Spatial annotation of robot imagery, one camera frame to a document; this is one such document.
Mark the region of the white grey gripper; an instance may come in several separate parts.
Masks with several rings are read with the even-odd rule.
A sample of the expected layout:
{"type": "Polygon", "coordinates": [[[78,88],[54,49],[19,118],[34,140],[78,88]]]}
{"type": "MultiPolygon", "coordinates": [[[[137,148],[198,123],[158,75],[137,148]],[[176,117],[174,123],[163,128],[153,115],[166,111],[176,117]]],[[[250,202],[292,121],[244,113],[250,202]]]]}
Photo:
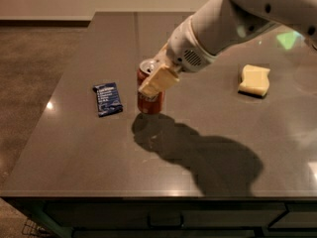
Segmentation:
{"type": "Polygon", "coordinates": [[[152,98],[177,84],[179,77],[171,69],[173,62],[185,72],[198,72],[211,64],[218,56],[216,36],[208,21],[189,16],[155,55],[155,70],[143,81],[139,92],[152,98]]]}

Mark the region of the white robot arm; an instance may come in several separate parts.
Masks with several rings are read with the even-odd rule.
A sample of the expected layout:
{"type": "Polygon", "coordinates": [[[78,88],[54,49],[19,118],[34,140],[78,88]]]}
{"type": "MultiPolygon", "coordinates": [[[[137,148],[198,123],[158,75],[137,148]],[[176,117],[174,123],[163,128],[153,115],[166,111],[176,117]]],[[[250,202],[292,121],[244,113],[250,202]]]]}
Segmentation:
{"type": "Polygon", "coordinates": [[[317,0],[209,0],[171,34],[155,56],[158,66],[139,87],[153,97],[197,72],[233,45],[284,25],[317,45],[317,0]]]}

